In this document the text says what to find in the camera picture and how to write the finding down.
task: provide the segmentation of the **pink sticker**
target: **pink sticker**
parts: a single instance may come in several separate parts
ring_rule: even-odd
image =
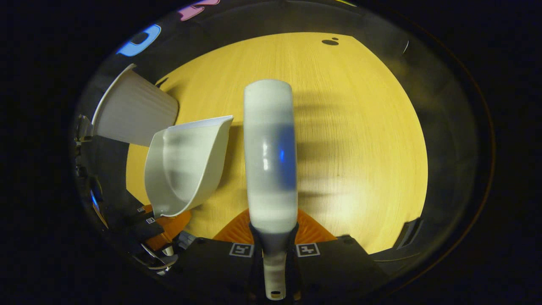
[[[189,7],[186,7],[179,11],[179,14],[181,15],[180,20],[186,21],[197,14],[201,13],[205,8],[204,7],[196,7],[197,5],[217,5],[220,3],[220,0],[202,0],[199,2],[196,2],[192,4]]]

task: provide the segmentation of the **metal bracket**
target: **metal bracket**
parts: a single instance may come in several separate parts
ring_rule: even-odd
[[[92,122],[84,115],[79,115],[77,126],[75,128],[75,142],[77,145],[81,145],[82,142],[89,142],[92,140],[92,131],[94,126]]]

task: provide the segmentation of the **table surface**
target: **table surface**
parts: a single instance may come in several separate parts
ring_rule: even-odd
[[[335,42],[337,45],[323,43]],[[299,208],[368,252],[389,249],[421,214],[427,152],[407,94],[388,68],[350,36],[286,33],[204,54],[157,83],[179,101],[176,124],[233,115],[220,185],[192,209],[186,230],[212,238],[248,207],[243,89],[260,79],[293,89]],[[143,204],[147,147],[130,144],[126,187]]]

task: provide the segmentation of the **white plastic handle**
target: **white plastic handle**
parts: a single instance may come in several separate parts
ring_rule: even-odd
[[[244,156],[250,222],[263,243],[266,295],[286,296],[288,235],[298,216],[292,88],[259,80],[244,89]]]

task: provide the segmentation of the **blue sticker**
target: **blue sticker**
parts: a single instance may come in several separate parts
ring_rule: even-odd
[[[151,43],[160,35],[162,28],[156,24],[151,25],[143,31],[147,33],[148,37],[140,44],[136,45],[133,42],[128,41],[122,48],[120,48],[117,54],[122,54],[125,56],[136,56],[141,53],[144,49],[151,45]]]

